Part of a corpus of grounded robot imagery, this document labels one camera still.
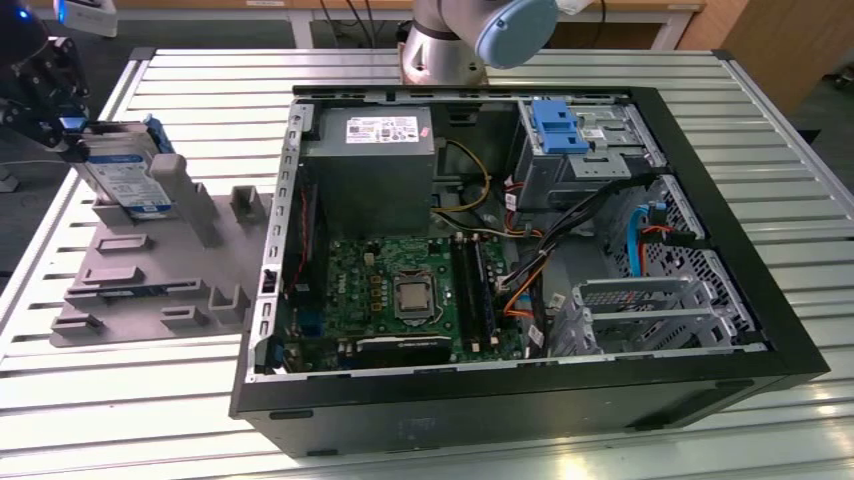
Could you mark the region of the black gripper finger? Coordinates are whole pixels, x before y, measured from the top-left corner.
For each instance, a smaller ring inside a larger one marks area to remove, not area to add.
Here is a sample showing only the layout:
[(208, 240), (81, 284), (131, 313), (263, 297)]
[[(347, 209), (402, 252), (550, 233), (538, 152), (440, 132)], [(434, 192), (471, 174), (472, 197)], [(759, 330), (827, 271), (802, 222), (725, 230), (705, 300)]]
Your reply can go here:
[(3, 98), (1, 140), (45, 151), (68, 151), (65, 128), (60, 121), (65, 111), (64, 104), (28, 106)]
[(44, 47), (16, 64), (16, 103), (51, 132), (80, 132), (88, 123), (91, 89), (79, 51), (69, 37), (49, 37)]

